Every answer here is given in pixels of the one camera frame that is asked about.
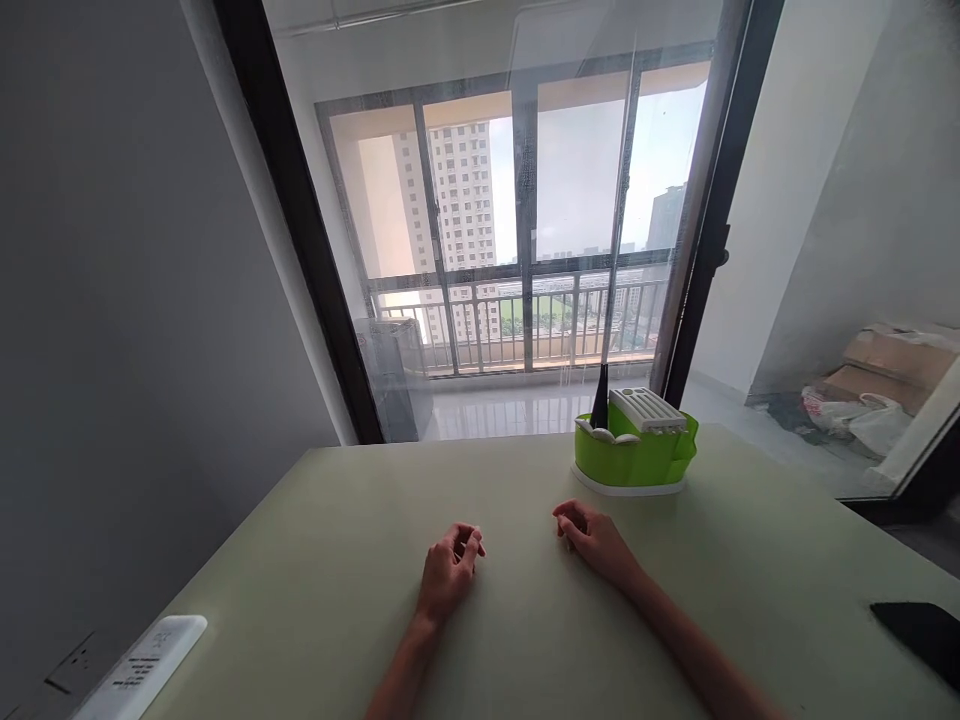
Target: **smartphone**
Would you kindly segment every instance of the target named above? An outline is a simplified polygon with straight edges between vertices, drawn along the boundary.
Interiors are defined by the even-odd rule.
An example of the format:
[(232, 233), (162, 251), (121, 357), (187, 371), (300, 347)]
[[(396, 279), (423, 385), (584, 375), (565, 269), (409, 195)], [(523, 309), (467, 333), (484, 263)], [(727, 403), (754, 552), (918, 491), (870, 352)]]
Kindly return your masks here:
[(931, 603), (874, 603), (874, 617), (960, 693), (960, 620)]

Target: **cardboard box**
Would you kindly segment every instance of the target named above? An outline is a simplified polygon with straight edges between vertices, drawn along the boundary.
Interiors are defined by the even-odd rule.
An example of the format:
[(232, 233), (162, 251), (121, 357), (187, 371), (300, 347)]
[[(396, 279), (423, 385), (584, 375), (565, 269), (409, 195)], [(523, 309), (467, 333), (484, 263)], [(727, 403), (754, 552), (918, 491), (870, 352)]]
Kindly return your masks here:
[[(903, 328), (878, 323), (857, 334), (844, 351), (843, 359), (849, 365), (932, 390), (957, 359), (956, 352), (946, 349), (953, 345), (950, 334), (954, 332), (936, 326)], [(945, 347), (907, 341), (916, 338), (918, 333), (942, 336)]]
[(833, 374), (821, 378), (815, 387), (828, 400), (853, 401), (863, 393), (883, 395), (900, 403), (908, 415), (916, 415), (930, 397), (930, 391), (926, 388), (853, 365), (844, 365)]

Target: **table surface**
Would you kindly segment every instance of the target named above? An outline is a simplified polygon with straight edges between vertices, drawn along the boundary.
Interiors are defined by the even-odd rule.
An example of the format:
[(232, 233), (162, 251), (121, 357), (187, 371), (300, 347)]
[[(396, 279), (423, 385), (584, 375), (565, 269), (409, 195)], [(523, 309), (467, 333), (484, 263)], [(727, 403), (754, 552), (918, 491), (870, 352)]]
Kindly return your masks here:
[(705, 717), (632, 608), (555, 538), (550, 511), (571, 496), (615, 519), (788, 716), (956, 718), (960, 698), (868, 605), (960, 617), (960, 582), (723, 427), (698, 445), (683, 492), (637, 499), (581, 486), (572, 435), (313, 450), (165, 611), (209, 626), (144, 718), (361, 717), (454, 520), (481, 526), (488, 557), (418, 717)]

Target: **white plastic bag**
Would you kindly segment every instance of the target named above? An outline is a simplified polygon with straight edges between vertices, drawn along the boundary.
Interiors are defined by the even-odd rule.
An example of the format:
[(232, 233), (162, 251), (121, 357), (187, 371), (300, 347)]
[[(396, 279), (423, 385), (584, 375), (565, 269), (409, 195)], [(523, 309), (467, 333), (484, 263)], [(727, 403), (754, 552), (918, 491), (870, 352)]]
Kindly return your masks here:
[(850, 432), (872, 452), (886, 457), (910, 425), (900, 403), (874, 393), (860, 396), (868, 412), (850, 421)]
[(839, 438), (850, 437), (850, 423), (871, 411), (871, 408), (862, 402), (825, 400), (823, 395), (809, 385), (803, 389), (800, 397), (813, 424)]

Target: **forearm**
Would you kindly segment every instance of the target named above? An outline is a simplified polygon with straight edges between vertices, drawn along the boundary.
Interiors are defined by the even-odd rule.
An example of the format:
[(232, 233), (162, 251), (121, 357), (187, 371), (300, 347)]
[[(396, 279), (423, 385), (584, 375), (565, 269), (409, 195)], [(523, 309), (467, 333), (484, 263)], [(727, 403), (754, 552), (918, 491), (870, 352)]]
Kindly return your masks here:
[(365, 720), (405, 720), (411, 716), (439, 638), (440, 627), (436, 623), (420, 616), (410, 621), (387, 674), (370, 702)]
[(783, 716), (643, 570), (625, 588), (714, 718)]

